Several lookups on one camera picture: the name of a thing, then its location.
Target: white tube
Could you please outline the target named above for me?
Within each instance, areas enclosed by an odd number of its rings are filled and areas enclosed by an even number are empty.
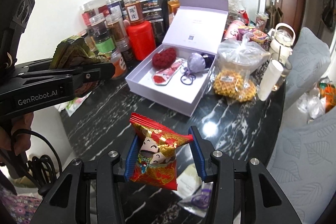
[[[266,101],[267,97],[272,91],[272,88],[278,82],[283,71],[284,67],[279,61],[273,59],[269,63],[258,90],[258,97],[260,100]]]

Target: power cord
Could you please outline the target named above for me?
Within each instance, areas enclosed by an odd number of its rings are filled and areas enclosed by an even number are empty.
[[[17,131],[15,131],[14,134],[11,136],[11,142],[10,142],[11,150],[13,152],[14,152],[14,143],[16,141],[16,136],[19,134],[29,134],[29,135],[33,135],[43,140],[54,153],[57,163],[58,163],[59,173],[60,174],[62,173],[61,160],[56,150],[53,148],[51,143],[39,133],[36,133],[31,130],[27,130],[27,129],[18,129]],[[35,184],[35,186],[39,189],[39,193],[42,196],[44,196],[44,194],[48,192],[48,190],[52,187],[52,185],[57,180],[53,161],[48,155],[42,155],[40,158],[34,156],[31,161],[30,160],[28,161],[28,170],[27,170],[27,166],[22,166],[18,162],[12,163],[1,150],[0,150],[0,155],[10,165],[18,166],[21,169],[21,171],[26,175],[26,177],[30,179],[32,183]]]

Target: table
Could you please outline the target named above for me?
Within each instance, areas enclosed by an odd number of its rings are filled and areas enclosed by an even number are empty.
[[[256,73],[260,81],[265,67]],[[186,117],[157,103],[131,93],[124,79],[107,81],[98,87],[68,117],[61,112],[63,125],[76,155],[94,160],[122,147],[133,130],[132,112],[145,115],[177,133],[187,134],[196,125],[203,138],[215,149],[232,158],[258,158],[267,165],[272,154],[282,118],[285,85],[267,101],[244,104],[218,95],[204,95],[192,117]],[[193,163],[188,145],[177,149],[177,175]],[[129,223],[200,223],[202,219],[177,205],[180,198],[172,191],[139,183],[119,183],[124,217]]]

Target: white kettle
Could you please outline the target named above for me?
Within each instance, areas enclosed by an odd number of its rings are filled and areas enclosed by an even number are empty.
[[[286,27],[293,32],[293,37],[285,30],[279,30],[280,27]],[[279,53],[280,51],[280,58],[283,61],[286,61],[290,55],[292,55],[293,46],[295,41],[295,32],[291,26],[285,23],[279,23],[275,27],[274,37],[270,45],[269,52],[272,53]]]

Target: human hand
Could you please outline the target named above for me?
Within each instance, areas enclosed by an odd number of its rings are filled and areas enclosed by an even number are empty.
[[[19,120],[16,120],[13,123],[11,134],[13,135],[16,130],[21,128],[31,130],[33,118],[34,113],[28,113],[23,115],[23,117],[21,117]],[[31,135],[29,134],[20,134],[16,137],[16,142],[14,144],[15,155],[19,155],[20,153],[25,152],[30,148],[30,137]],[[8,151],[11,150],[11,138],[2,127],[0,127],[0,148]]]

